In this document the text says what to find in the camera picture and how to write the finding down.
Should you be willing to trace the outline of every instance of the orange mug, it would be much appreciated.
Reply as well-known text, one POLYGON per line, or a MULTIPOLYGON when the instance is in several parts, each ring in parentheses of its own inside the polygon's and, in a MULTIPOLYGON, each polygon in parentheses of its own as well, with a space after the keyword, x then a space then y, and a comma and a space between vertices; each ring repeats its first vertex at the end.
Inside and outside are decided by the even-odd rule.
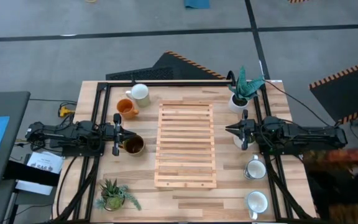
POLYGON ((117 110, 119 114, 125 119, 132 119, 137 114, 139 114, 138 110, 135 110, 135 106, 131 100, 122 99, 117 103, 117 110))

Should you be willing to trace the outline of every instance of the wooden slatted tray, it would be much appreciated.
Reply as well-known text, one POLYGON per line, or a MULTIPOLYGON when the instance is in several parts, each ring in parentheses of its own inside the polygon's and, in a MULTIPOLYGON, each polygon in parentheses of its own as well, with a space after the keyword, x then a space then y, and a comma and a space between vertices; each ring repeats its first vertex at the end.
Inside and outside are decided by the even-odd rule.
POLYGON ((212 102, 160 101, 156 187, 216 188, 212 102))

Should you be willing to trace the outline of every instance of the black floor stripe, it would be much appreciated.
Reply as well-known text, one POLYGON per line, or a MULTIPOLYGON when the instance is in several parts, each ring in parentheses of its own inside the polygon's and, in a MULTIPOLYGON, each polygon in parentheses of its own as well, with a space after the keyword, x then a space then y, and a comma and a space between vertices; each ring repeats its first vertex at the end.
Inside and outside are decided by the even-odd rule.
POLYGON ((358 24, 354 25, 328 25, 328 26, 296 26, 296 27, 261 27, 259 32, 281 32, 281 31, 302 31, 302 30, 340 30, 358 29, 358 24))
POLYGON ((254 36, 256 51, 258 53, 259 62, 262 66, 262 70, 263 70, 263 74, 265 75, 265 79, 269 80, 270 75, 269 75, 269 71, 267 69, 267 64, 266 64, 264 50, 262 48, 262 43, 260 42, 258 28, 256 25, 254 12, 253 12, 252 6, 251 6, 251 1, 245 0, 245 2, 246 2, 247 12, 248 12, 248 16, 249 16, 249 22, 251 24, 252 35, 254 36))
MULTIPOLYGON (((261 28, 256 28, 256 31, 280 32, 280 31, 341 30, 341 29, 358 29, 358 25, 261 27, 261 28)), ((159 35, 185 35, 185 34, 230 34, 230 33, 241 33, 241 32, 253 32, 253 30, 252 28, 226 28, 226 29, 223 28, 223 29, 120 32, 120 33, 102 33, 102 34, 77 34, 77 35, 39 35, 39 36, 23 36, 23 37, 0 37, 0 42, 31 41, 31 40, 97 39, 97 38, 113 38, 113 37, 147 37, 147 36, 159 36, 159 35)), ((259 40, 259 35, 257 34, 257 36, 254 36, 254 38, 256 40, 259 40)), ((269 75, 269 72, 267 71, 266 67, 264 67, 264 72, 266 75, 269 75)))
POLYGON ((27 37, 0 37, 0 42, 30 41, 30 40, 72 40, 72 39, 95 39, 112 37, 144 37, 158 35, 185 35, 185 34, 228 34, 250 32, 250 28, 227 28, 227 29, 193 29, 193 30, 165 30, 146 32, 121 32, 103 34, 77 34, 77 35, 42 35, 27 37))

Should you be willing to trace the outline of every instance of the white pot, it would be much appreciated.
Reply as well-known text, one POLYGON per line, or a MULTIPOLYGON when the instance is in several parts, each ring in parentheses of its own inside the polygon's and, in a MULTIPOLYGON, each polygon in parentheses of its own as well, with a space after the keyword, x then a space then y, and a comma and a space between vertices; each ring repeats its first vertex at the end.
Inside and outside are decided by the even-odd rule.
POLYGON ((247 102, 246 105, 244 106, 237 106, 236 104, 234 104, 233 102, 233 95, 231 95, 230 100, 229 100, 229 109, 233 112, 233 113, 242 113, 243 110, 245 110, 249 104, 249 101, 247 102))
MULTIPOLYGON (((233 141, 234 141, 234 144, 241 149, 241 146, 242 146, 242 140, 237 137, 237 136, 233 136, 233 141)), ((248 147, 253 145, 255 143, 255 141, 251 142, 251 143, 248 143, 248 147)))

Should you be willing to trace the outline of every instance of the white ceramic cup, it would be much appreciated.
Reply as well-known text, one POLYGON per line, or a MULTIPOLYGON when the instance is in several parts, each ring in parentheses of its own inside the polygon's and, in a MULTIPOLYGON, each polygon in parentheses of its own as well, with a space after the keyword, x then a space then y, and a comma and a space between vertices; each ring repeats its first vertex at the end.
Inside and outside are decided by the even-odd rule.
POLYGON ((244 169, 244 176, 248 179, 261 179, 266 175, 266 167, 263 162, 258 160, 258 156, 252 156, 252 159, 246 165, 244 169))
MULTIPOLYGON (((242 140, 241 140, 239 137, 233 135, 233 141, 234 141, 234 144, 235 144, 238 148, 242 149, 242 143, 243 143, 243 142, 242 142, 242 140)), ((253 141, 253 142, 251 142, 251 143, 248 143, 248 147, 251 146, 251 145, 253 145, 255 142, 256 142, 256 141, 253 141)))
POLYGON ((269 202, 267 197, 259 191, 251 192, 247 197, 247 205, 249 209, 249 217, 253 220, 258 218, 258 214, 266 211, 269 202))
POLYGON ((144 84, 134 85, 132 89, 126 91, 125 94, 140 107, 145 107, 150 104, 149 88, 144 84))

